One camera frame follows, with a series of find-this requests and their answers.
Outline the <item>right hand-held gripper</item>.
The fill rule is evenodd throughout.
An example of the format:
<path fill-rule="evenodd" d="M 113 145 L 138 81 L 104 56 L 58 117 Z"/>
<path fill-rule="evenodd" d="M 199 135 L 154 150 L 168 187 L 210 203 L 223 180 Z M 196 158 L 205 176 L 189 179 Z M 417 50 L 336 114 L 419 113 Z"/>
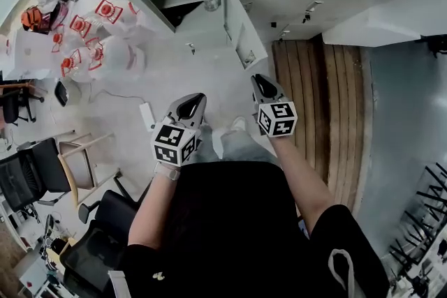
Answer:
<path fill-rule="evenodd" d="M 256 122 L 268 137 L 285 137 L 294 133 L 298 113 L 282 86 L 265 75 L 252 75 Z"/>

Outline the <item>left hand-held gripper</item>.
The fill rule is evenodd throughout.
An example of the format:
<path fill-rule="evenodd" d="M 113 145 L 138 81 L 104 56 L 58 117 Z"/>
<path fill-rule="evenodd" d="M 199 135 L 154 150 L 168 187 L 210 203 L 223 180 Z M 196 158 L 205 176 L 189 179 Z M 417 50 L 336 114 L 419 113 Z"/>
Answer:
<path fill-rule="evenodd" d="M 203 93 L 189 94 L 170 104 L 152 133 L 152 153 L 158 162 L 181 167 L 192 157 L 200 144 L 206 104 Z"/>

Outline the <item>grey locker door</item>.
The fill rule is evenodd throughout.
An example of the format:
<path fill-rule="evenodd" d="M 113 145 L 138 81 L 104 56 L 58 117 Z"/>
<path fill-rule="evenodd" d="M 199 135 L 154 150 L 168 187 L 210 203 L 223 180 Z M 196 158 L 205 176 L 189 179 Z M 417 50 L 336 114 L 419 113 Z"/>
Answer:
<path fill-rule="evenodd" d="M 240 0 L 221 0 L 223 28 L 230 45 L 247 70 L 268 57 L 265 47 Z"/>

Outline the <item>white low cabinet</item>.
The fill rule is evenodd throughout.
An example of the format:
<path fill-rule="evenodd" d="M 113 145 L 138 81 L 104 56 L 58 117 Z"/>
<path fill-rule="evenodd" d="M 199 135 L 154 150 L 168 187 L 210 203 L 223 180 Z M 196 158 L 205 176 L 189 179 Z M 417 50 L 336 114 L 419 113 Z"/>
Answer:
<path fill-rule="evenodd" d="M 381 47 L 447 35 L 447 0 L 381 0 L 322 33 L 329 45 Z"/>

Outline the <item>white power strip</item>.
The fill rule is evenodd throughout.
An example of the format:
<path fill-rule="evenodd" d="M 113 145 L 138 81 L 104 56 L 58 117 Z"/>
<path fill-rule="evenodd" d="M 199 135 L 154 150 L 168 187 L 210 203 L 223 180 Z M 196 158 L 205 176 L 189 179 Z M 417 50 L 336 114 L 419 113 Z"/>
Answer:
<path fill-rule="evenodd" d="M 140 104 L 139 108 L 140 108 L 140 113 L 141 113 L 145 128 L 148 132 L 151 133 L 155 128 L 156 120 L 154 118 L 154 114 L 152 112 L 150 104 L 147 102 L 144 102 L 144 103 Z"/>

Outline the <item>wooden plank platform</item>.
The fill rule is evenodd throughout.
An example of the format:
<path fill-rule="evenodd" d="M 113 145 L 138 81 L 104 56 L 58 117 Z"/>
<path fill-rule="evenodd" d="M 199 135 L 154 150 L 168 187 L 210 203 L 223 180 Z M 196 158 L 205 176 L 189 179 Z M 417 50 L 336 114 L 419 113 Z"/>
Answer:
<path fill-rule="evenodd" d="M 364 70 L 360 48 L 311 40 L 276 40 L 278 82 L 293 100 L 293 143 L 321 176 L 337 204 L 360 202 L 365 137 Z"/>

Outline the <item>person's black shirt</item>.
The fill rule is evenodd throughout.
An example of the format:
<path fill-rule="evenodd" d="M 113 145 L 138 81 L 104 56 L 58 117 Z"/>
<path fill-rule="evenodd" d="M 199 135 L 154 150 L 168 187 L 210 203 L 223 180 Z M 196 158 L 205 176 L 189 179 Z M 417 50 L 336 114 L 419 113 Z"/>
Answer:
<path fill-rule="evenodd" d="M 131 298 L 386 298 L 388 277 L 351 212 L 326 209 L 299 227 L 282 170 L 271 163 L 185 166 L 161 246 L 129 246 Z"/>

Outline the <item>wooden chair grey seat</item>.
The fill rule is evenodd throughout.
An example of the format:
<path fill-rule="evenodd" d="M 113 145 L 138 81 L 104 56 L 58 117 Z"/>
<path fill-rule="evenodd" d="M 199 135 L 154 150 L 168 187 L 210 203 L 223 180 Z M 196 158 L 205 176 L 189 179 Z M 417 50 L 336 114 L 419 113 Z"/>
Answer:
<path fill-rule="evenodd" d="M 71 190 L 71 197 L 76 209 L 93 193 L 95 193 L 102 185 L 107 183 L 113 177 L 118 175 L 121 177 L 122 172 L 119 168 L 109 177 L 105 177 L 99 181 L 96 177 L 96 164 L 91 161 L 89 149 L 101 141 L 112 137 L 113 133 L 108 133 L 100 137 L 94 138 L 88 142 L 83 142 L 87 137 L 91 137 L 91 133 L 78 136 L 72 140 L 59 141 L 57 158 L 66 175 L 68 185 Z"/>

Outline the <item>black padded office chair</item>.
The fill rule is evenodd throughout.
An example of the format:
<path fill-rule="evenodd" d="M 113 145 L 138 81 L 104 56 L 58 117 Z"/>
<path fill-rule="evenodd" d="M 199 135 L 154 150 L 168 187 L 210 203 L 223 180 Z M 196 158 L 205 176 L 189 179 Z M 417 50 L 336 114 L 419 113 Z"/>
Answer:
<path fill-rule="evenodd" d="M 79 298 L 105 298 L 109 271 L 116 269 L 128 244 L 129 230 L 140 206 L 108 190 L 93 205 L 82 204 L 81 218 L 96 210 L 85 234 L 60 255 L 64 285 Z"/>

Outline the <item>black mesh office chair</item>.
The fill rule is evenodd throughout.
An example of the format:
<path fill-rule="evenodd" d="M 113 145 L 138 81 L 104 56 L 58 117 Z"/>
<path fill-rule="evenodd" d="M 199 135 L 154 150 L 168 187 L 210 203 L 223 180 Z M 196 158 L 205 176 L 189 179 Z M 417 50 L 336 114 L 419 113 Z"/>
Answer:
<path fill-rule="evenodd" d="M 58 155 L 55 139 L 49 138 L 0 160 L 0 189 L 13 211 L 39 201 L 47 192 L 71 190 Z"/>

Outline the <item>brown wooden rack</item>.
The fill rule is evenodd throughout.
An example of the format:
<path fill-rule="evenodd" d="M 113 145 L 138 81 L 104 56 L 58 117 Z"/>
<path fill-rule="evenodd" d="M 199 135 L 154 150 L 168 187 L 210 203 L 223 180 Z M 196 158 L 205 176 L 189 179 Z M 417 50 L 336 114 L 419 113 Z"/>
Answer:
<path fill-rule="evenodd" d="M 44 97 L 34 95 L 36 90 L 44 92 L 43 89 L 36 87 L 31 80 L 0 81 L 0 106 L 3 106 L 7 98 L 11 96 L 18 96 L 21 101 L 33 99 L 43 103 Z"/>

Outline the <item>black swivel stool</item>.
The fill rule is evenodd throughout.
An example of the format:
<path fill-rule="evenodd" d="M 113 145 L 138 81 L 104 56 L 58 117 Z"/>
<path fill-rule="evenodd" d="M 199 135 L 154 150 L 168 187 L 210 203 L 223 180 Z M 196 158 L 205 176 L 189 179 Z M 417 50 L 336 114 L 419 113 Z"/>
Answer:
<path fill-rule="evenodd" d="M 0 94 L 0 107 L 3 111 L 3 119 L 7 124 L 14 124 L 18 126 L 17 120 L 21 119 L 26 122 L 35 122 L 36 118 L 31 114 L 31 107 L 29 99 L 40 98 L 32 95 L 29 89 L 22 88 L 3 88 Z M 20 116 L 20 108 L 24 107 L 27 110 L 27 118 Z"/>

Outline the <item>orange black bag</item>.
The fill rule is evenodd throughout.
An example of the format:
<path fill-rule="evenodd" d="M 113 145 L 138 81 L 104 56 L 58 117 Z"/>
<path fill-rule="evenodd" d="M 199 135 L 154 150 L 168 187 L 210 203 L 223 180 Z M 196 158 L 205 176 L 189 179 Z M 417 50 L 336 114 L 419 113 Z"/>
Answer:
<path fill-rule="evenodd" d="M 22 27 L 25 31 L 44 33 L 47 31 L 47 23 L 36 6 L 26 9 L 20 17 Z"/>

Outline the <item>black metal railing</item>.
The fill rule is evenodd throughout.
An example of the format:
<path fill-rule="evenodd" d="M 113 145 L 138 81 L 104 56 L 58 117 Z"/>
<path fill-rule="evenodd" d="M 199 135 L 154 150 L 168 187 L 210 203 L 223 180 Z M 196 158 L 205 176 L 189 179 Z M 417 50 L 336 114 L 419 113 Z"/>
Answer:
<path fill-rule="evenodd" d="M 447 168 L 426 166 L 422 184 L 402 214 L 388 252 L 404 269 L 421 263 L 447 225 Z"/>

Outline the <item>cluttered white desk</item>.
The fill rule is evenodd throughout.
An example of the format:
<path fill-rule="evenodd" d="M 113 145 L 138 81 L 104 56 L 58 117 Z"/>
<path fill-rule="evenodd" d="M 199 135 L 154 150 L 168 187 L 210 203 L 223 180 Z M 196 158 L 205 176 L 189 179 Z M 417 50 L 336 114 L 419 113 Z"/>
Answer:
<path fill-rule="evenodd" d="M 52 235 L 62 233 L 61 215 L 56 212 L 38 214 L 38 219 L 27 216 L 23 211 L 14 212 L 6 199 L 0 195 L 0 218 L 13 240 L 25 252 L 25 256 L 14 267 L 14 273 L 23 285 L 23 293 L 36 296 L 47 281 L 50 271 L 46 260 L 41 257 L 40 249 L 44 244 L 45 223 L 48 215 L 54 219 Z"/>

